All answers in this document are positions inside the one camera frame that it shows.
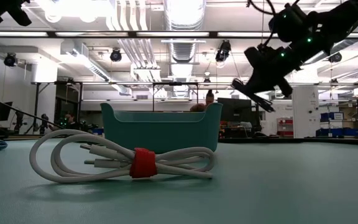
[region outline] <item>white pillar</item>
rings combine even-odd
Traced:
[[[317,86],[294,86],[292,92],[294,138],[316,137],[320,128]]]
[[[57,64],[49,60],[41,60],[32,65],[33,82],[55,82],[57,80]],[[37,116],[46,114],[49,121],[55,119],[56,85],[49,85],[38,96]]]

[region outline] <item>tabletop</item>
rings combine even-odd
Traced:
[[[46,142],[37,160],[52,172]],[[55,184],[29,164],[34,141],[0,151],[0,223],[358,223],[358,146],[218,144],[211,180],[157,175]],[[78,144],[62,159],[80,172],[95,158]]]

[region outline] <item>shelf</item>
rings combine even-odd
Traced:
[[[353,123],[353,122],[358,122],[358,121],[331,120],[331,121],[320,121],[320,124],[321,124],[321,123],[339,123],[339,122],[349,122],[349,123]]]

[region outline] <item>cable tie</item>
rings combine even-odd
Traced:
[[[135,148],[135,158],[132,161],[129,175],[132,178],[144,178],[156,174],[155,153],[144,148]]]

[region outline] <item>plastic storage basket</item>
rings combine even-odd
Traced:
[[[222,104],[212,103],[201,113],[114,111],[101,104],[104,137],[127,149],[143,147],[157,154],[186,147],[218,145]]]

